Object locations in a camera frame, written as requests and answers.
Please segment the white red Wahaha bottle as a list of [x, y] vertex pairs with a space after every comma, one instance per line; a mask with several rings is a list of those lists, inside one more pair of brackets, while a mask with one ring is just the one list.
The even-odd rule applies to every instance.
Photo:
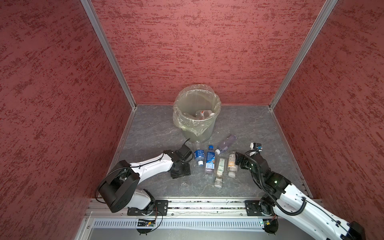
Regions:
[[199, 120], [205, 120], [205, 119], [208, 119], [212, 116], [214, 116], [215, 113], [211, 110], [199, 110], [199, 111], [196, 111], [196, 118], [199, 119]]

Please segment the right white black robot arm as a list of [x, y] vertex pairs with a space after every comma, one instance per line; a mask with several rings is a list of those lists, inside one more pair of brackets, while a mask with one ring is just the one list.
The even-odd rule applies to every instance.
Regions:
[[290, 180], [271, 170], [258, 150], [236, 152], [236, 165], [250, 171], [253, 182], [264, 192], [259, 211], [264, 216], [281, 217], [315, 240], [364, 240], [365, 229], [324, 209], [306, 196]]

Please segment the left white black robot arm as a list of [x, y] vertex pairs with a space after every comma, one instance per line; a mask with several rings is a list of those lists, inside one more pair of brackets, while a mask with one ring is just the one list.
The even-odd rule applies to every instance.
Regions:
[[134, 208], [148, 216], [156, 210], [156, 199], [149, 191], [138, 190], [138, 185], [166, 172], [172, 179], [189, 176], [192, 159], [192, 150], [183, 144], [179, 150], [165, 150], [159, 156], [146, 161], [119, 161], [98, 185], [95, 197], [101, 195], [103, 200], [100, 203], [106, 204], [112, 213], [124, 208]]

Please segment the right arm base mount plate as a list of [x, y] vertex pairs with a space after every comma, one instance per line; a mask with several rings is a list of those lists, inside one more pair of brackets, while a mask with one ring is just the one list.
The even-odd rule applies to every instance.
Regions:
[[245, 210], [248, 217], [271, 216], [271, 213], [262, 212], [260, 201], [245, 200]]

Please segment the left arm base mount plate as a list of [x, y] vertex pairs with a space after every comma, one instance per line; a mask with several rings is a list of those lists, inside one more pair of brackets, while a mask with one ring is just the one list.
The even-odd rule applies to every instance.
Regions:
[[168, 211], [168, 200], [154, 200], [149, 203], [143, 210], [137, 208], [128, 208], [128, 216], [166, 216]]

